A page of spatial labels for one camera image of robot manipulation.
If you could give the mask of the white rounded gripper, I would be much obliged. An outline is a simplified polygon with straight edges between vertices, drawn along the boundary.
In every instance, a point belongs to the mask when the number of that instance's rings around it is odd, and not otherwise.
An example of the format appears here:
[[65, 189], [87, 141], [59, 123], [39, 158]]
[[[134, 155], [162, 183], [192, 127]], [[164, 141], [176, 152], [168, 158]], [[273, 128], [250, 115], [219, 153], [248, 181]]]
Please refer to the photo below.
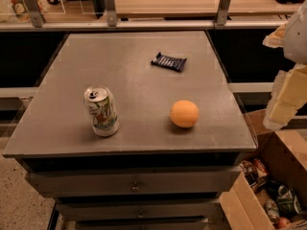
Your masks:
[[283, 47], [284, 57], [296, 63], [290, 71], [278, 72], [265, 111], [264, 127], [279, 130], [307, 104], [307, 0], [287, 24], [267, 35], [262, 44], [270, 48]]

